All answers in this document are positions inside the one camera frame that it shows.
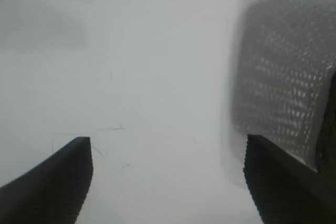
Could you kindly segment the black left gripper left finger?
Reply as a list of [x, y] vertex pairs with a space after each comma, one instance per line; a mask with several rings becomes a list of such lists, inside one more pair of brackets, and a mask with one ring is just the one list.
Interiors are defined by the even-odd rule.
[[89, 137], [77, 137], [1, 187], [1, 223], [75, 223], [93, 177]]

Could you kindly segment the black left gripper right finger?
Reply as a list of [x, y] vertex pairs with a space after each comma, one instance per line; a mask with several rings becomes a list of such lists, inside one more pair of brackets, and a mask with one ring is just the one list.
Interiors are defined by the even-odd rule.
[[244, 177], [263, 223], [335, 223], [335, 161], [318, 154], [312, 170], [260, 135], [249, 135]]

